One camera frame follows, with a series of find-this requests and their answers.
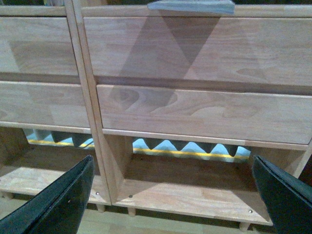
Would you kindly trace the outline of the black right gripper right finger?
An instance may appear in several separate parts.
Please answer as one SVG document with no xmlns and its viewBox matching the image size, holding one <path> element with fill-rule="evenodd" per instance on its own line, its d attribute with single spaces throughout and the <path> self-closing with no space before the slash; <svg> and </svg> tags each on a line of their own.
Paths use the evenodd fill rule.
<svg viewBox="0 0 312 234">
<path fill-rule="evenodd" d="M 253 177 L 279 234 L 312 232 L 312 187 L 262 156 L 256 155 Z"/>
</svg>

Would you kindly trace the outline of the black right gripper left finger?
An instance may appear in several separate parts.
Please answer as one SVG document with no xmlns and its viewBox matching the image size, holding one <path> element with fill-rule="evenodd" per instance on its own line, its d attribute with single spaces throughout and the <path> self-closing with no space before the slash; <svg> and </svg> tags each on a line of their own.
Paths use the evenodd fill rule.
<svg viewBox="0 0 312 234">
<path fill-rule="evenodd" d="M 0 221 L 2 234 L 76 234 L 95 174 L 92 156 L 56 179 Z"/>
</svg>

